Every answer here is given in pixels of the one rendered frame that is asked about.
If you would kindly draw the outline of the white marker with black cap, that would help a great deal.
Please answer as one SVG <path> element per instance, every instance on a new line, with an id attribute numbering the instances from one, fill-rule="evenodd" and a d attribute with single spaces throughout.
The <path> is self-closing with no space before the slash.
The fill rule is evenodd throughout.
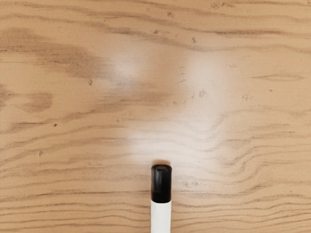
<path id="1" fill-rule="evenodd" d="M 171 233 L 172 167 L 151 168 L 151 233 Z"/>

